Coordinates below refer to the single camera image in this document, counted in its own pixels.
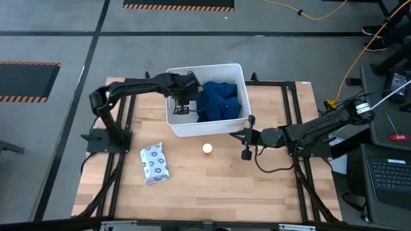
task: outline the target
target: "concrete floor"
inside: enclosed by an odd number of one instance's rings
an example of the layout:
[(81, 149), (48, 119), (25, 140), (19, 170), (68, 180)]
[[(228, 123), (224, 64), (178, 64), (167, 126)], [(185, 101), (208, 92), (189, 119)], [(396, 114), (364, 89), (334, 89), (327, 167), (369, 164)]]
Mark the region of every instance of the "concrete floor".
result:
[[(0, 8), (2, 31), (94, 31), (102, 0), (5, 0)], [(288, 4), (323, 16), (340, 3), (293, 0)], [(382, 12), (374, 3), (347, 3), (325, 21), (310, 21), (288, 9), (260, 0), (236, 0), (233, 13), (124, 10), (111, 0), (102, 31), (272, 31), (357, 32), (379, 24)], [(26, 153), (0, 155), (0, 223), (32, 219), (56, 143), (91, 45), (92, 37), (0, 36), (0, 60), (61, 62), (62, 68), (45, 104), (0, 103), (0, 139), (25, 146)], [(142, 78), (172, 67), (238, 63), (246, 78), (312, 82), (316, 102), (335, 97), (341, 79), (361, 51), (363, 37), (100, 37), (44, 219), (68, 218), (80, 179), (80, 164), (94, 116), (87, 96), (108, 77)], [(380, 62), (384, 53), (366, 53), (359, 64)], [(358, 68), (351, 73), (358, 76)], [(357, 93), (345, 87), (342, 99)], [(337, 177), (337, 185), (344, 179)], [(338, 187), (339, 194), (346, 188)], [(364, 225), (359, 214), (340, 203), (343, 219)]]

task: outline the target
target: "wooden table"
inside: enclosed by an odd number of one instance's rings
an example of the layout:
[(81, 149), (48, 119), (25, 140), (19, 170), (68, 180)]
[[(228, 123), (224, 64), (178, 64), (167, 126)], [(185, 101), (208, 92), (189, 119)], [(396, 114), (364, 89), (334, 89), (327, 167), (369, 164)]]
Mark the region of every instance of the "wooden table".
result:
[[(109, 78), (107, 84), (123, 80)], [(316, 118), (311, 84), (296, 82), (296, 86), (303, 122)], [(247, 86), (247, 92), (251, 112), (256, 116), (254, 129), (286, 124), (280, 87)], [(178, 138), (167, 125), (164, 107), (165, 100), (160, 94), (136, 97), (132, 144), (125, 157), (116, 219), (301, 222), (294, 171), (261, 172), (254, 161), (241, 159), (243, 146), (229, 134)], [(112, 110), (114, 118), (117, 111), (116, 108)], [(163, 142), (171, 178), (145, 185), (139, 149), (159, 142)], [(211, 155), (202, 152), (205, 143), (213, 145)], [(286, 148), (266, 149), (258, 160), (265, 169), (288, 167), (292, 163)], [(341, 219), (330, 167), (321, 158), (312, 158), (310, 162), (316, 192), (333, 215)], [(85, 209), (100, 190), (106, 164), (107, 154), (96, 155), (86, 163), (73, 215)], [(307, 193), (305, 198), (312, 219)], [(108, 192), (103, 214), (108, 212), (110, 199), (111, 192)]]

